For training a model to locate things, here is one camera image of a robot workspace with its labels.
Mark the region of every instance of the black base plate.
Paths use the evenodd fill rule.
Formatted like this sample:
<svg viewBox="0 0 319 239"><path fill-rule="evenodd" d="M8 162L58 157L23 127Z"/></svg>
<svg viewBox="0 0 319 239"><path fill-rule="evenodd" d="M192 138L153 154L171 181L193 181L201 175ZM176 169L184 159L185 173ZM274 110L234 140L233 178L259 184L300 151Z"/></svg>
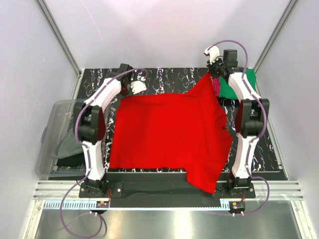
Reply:
<svg viewBox="0 0 319 239"><path fill-rule="evenodd" d="M221 207L220 199L186 182L123 182L121 198L112 198L110 208Z"/></svg>
<svg viewBox="0 0 319 239"><path fill-rule="evenodd" d="M123 183L112 182L107 183L105 181L104 187L101 190L92 189L85 185L81 184L79 198L120 198L123 191Z"/></svg>
<svg viewBox="0 0 319 239"><path fill-rule="evenodd" d="M232 189L231 191L225 188L226 183L217 183L216 191L212 195L212 198L243 198L243 193L245 193L245 198L256 198L254 185L250 183L249 189Z"/></svg>

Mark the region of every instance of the green cloth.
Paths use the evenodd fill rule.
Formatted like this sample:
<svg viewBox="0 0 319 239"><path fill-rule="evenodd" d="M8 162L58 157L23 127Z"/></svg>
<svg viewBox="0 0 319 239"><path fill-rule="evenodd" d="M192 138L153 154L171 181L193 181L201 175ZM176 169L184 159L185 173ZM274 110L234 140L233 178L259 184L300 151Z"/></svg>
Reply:
<svg viewBox="0 0 319 239"><path fill-rule="evenodd" d="M249 81L253 89L256 90L256 74L254 69L247 69L246 76L247 76L247 80ZM219 83L220 83L219 97L225 97L227 99L232 99L232 100L237 99L237 96L234 90L226 83L224 78L219 77Z"/></svg>

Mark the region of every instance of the red cloth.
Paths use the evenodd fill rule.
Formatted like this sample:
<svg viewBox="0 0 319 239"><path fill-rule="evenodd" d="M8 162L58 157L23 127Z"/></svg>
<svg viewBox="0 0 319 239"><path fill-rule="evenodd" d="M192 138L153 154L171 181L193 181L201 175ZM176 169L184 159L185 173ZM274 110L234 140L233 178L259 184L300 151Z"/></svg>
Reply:
<svg viewBox="0 0 319 239"><path fill-rule="evenodd" d="M184 168L188 183L214 193L231 143L207 73L186 94L122 99L110 168Z"/></svg>

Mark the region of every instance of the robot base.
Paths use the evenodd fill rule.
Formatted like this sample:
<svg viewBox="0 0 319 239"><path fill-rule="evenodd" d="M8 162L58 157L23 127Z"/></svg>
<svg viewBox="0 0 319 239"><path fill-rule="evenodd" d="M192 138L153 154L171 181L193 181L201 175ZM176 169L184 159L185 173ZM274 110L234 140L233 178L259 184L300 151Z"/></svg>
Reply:
<svg viewBox="0 0 319 239"><path fill-rule="evenodd" d="M88 182L81 184L79 198L120 198L123 191L123 183L107 182L106 180L99 181L99 188L90 187Z"/></svg>
<svg viewBox="0 0 319 239"><path fill-rule="evenodd" d="M227 188L226 183L217 183L216 191L212 195L212 198L236 198L242 199L243 193L245 193L245 198L256 198L254 185L250 183L249 188Z"/></svg>

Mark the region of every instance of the gray cloth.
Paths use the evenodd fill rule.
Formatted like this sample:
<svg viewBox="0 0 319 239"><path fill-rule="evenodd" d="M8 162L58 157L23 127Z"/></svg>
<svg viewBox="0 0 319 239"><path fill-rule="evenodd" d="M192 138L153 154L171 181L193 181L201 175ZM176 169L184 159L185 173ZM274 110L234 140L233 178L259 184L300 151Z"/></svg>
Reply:
<svg viewBox="0 0 319 239"><path fill-rule="evenodd" d="M74 132L71 129L51 152L50 156L52 158L62 159L79 153L83 153L83 149L82 146L76 142Z"/></svg>

